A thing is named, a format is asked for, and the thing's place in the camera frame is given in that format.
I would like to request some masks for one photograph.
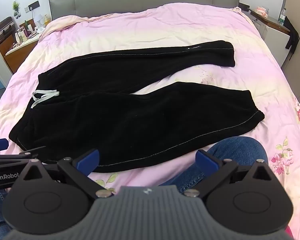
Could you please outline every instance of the wooden cabinet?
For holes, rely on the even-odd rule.
[[[4,57],[13,73],[17,72],[18,68],[25,61],[37,43],[38,41],[29,43]]]
[[[6,55],[14,43],[12,34],[0,44],[1,55]]]

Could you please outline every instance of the metal screw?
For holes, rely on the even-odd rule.
[[[197,197],[200,195],[200,192],[196,189],[187,189],[183,195],[185,195],[186,197]]]
[[[96,192],[96,196],[101,198],[107,198],[110,197],[111,195],[112,195],[111,191],[107,189],[100,189]]]

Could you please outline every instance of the potted plant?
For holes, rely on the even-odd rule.
[[[16,17],[16,19],[18,19],[21,16],[21,13],[19,12],[20,10],[20,4],[15,0],[12,4],[12,9],[14,10],[14,17]]]

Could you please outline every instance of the black cloth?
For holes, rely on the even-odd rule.
[[[285,17],[283,26],[286,27],[290,31],[290,33],[289,33],[290,38],[286,45],[286,49],[290,49],[290,47],[291,47],[290,52],[293,54],[296,51],[296,48],[297,48],[297,45],[299,42],[299,34],[296,31],[296,29],[293,27],[293,25],[291,24],[288,17]]]
[[[95,172],[156,165],[252,130],[263,118],[249,91],[176,82],[131,94],[198,64],[234,66],[225,41],[188,47],[121,50],[76,57],[38,76],[37,90],[57,90],[12,128],[9,138],[53,163],[100,152]]]

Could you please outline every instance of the pink duvet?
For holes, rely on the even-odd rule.
[[[140,13],[90,19],[66,16],[51,22],[38,45],[12,76],[0,100],[0,138],[8,139],[11,128],[23,115],[38,84],[38,74],[71,57],[120,49],[188,46],[215,40],[233,44],[234,68],[193,66],[137,93],[149,93],[176,81],[250,90],[256,106],[266,117],[245,136],[257,139],[266,149],[270,167],[293,202],[294,214],[289,225],[294,237],[300,239],[300,104],[258,31],[238,8],[174,3]],[[207,102],[207,106],[213,111],[213,105]],[[9,148],[0,153],[18,154],[19,151],[20,148],[9,141]],[[89,177],[113,192],[123,185],[159,185],[189,167],[194,162],[194,154],[191,152],[153,167],[112,174],[92,173]]]

